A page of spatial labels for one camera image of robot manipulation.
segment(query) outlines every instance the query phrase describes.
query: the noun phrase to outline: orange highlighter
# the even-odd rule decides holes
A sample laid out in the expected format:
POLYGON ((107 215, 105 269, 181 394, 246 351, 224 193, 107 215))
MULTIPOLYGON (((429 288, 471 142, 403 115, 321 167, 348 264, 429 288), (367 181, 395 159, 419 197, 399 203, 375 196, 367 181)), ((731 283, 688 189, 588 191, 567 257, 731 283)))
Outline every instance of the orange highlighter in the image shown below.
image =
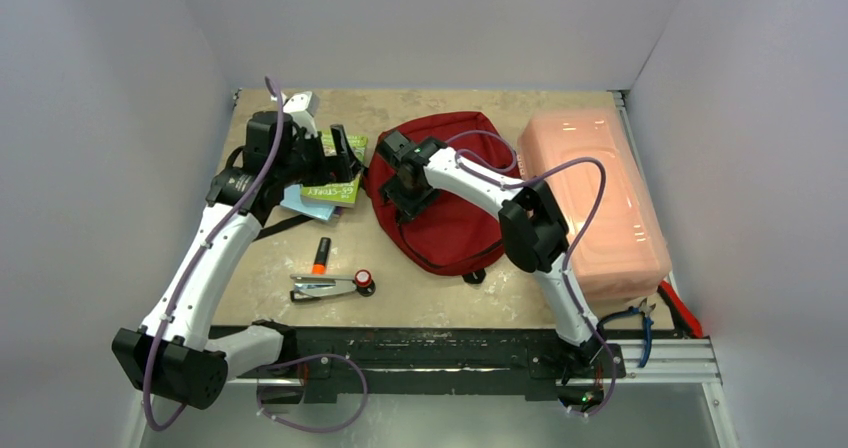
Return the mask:
POLYGON ((327 258, 330 257, 330 239, 326 236, 318 242, 318 251, 315 253, 315 262, 312 263, 312 274, 323 275, 327 272, 327 258))

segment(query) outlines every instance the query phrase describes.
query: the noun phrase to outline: wooden table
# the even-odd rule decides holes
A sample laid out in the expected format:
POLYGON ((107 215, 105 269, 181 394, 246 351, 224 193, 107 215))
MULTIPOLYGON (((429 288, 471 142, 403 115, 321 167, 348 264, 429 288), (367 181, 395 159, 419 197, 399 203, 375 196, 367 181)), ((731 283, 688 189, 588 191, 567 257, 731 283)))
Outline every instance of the wooden table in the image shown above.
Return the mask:
MULTIPOLYGON (((286 89, 289 95, 300 90, 286 89)), ((350 134, 369 137, 366 163, 377 135, 414 118, 451 111, 481 111, 501 135, 515 143, 536 110, 603 107, 614 104, 606 92, 546 91, 423 91, 314 90, 321 103, 319 130, 342 123, 350 134)), ((274 110, 265 90, 243 90, 233 113, 223 159, 244 144, 245 124, 256 111, 274 110)), ((294 215, 282 208, 268 220, 273 224, 294 215)), ((672 328, 668 309, 653 295, 655 329, 672 328)), ((618 311, 633 300, 592 303, 598 315, 618 311)), ((356 207, 346 209, 335 223, 310 221, 254 242, 236 269, 221 300, 214 323, 246 325, 273 319, 295 326, 379 326, 433 328, 551 328, 554 320, 531 275, 515 268, 506 257, 487 269, 486 280, 471 286, 460 277, 429 274, 394 245, 377 224, 370 200, 360 192, 356 207), (293 305, 289 301, 292 273, 308 273, 318 240, 332 238, 328 273, 353 274, 369 270, 377 292, 293 305)), ((615 321, 613 328, 641 328, 637 317, 615 321)))

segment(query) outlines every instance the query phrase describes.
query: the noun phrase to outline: white wall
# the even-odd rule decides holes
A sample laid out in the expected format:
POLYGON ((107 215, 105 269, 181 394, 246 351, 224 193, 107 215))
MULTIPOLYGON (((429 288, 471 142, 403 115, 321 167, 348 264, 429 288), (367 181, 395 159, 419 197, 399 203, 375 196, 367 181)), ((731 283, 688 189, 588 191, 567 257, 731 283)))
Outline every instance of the white wall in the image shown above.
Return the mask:
POLYGON ((0 0, 0 446, 118 446, 228 87, 182 0, 0 0))
POLYGON ((186 0, 228 81, 622 89, 678 0, 186 0))
POLYGON ((844 446, 848 0, 682 0, 630 98, 745 446, 844 446))

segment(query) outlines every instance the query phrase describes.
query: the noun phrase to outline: wire cutter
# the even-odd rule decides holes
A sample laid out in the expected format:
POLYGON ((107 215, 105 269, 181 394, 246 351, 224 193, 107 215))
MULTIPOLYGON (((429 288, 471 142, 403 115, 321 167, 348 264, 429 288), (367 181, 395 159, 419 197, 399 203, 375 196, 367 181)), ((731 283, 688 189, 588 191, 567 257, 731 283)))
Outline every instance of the wire cutter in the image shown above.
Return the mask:
POLYGON ((653 313, 654 308, 656 307, 656 303, 649 305, 648 299, 645 298, 641 303, 639 303, 639 306, 631 306, 624 311, 610 313, 598 321, 598 326, 603 328, 603 325, 612 320, 642 315, 642 330, 644 331, 645 336, 645 347, 642 350, 642 358, 639 360, 639 365, 637 365, 638 368, 644 368, 645 365, 648 364, 648 358, 651 357, 651 344, 653 341, 653 337, 651 336, 651 326, 654 324, 654 320, 651 319, 651 313, 653 313))

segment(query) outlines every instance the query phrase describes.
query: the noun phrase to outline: green book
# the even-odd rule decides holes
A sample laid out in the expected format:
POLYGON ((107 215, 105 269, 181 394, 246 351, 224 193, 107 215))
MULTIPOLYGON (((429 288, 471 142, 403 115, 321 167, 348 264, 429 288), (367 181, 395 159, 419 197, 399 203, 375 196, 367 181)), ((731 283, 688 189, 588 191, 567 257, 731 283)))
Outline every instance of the green book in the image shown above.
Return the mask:
MULTIPOLYGON (((365 146, 368 137, 363 135, 347 135, 347 142, 353 148, 353 152, 359 161, 365 163, 365 146)), ((329 133, 322 133, 321 143, 324 145, 325 155, 335 155, 333 137, 329 133)), ((361 173, 356 175, 353 181, 347 183, 330 183, 324 186, 304 186, 300 190, 300 197, 318 203, 329 203, 331 205, 352 208, 356 204, 356 195, 359 193, 359 179, 361 173)))

